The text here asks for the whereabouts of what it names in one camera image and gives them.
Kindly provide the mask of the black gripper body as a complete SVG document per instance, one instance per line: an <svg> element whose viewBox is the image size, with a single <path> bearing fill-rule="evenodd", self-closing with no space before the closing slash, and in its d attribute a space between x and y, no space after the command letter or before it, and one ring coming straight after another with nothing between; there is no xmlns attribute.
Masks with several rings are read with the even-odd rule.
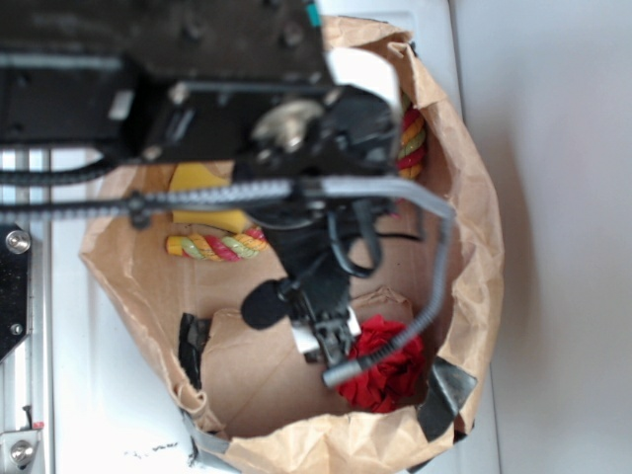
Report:
<svg viewBox="0 0 632 474"><path fill-rule="evenodd" d="M397 175L394 166L349 167L339 176L365 180L352 197L319 199L299 193L286 200L252 205L247 214L260 224L286 276L282 296L287 317L307 326L318 344L319 358L337 365L350 353L354 338L348 327L352 277L371 277L382 261L375 229L378 217L394 203L377 190L384 178Z"/></svg>

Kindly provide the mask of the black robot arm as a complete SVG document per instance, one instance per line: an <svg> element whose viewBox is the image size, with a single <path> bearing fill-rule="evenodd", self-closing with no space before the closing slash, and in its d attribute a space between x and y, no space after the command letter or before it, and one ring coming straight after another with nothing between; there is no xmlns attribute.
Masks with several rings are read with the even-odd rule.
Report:
<svg viewBox="0 0 632 474"><path fill-rule="evenodd" d="M85 183L125 165L230 160L224 191L133 193L111 203L6 206L3 221L162 210L243 210L285 277L254 289L247 323L309 327L320 358L351 350L350 280L362 240L382 259L377 218L393 209L402 131L397 98L333 70L311 1L5 1L1 145L89 148L63 171L5 171L16 187Z"/></svg>

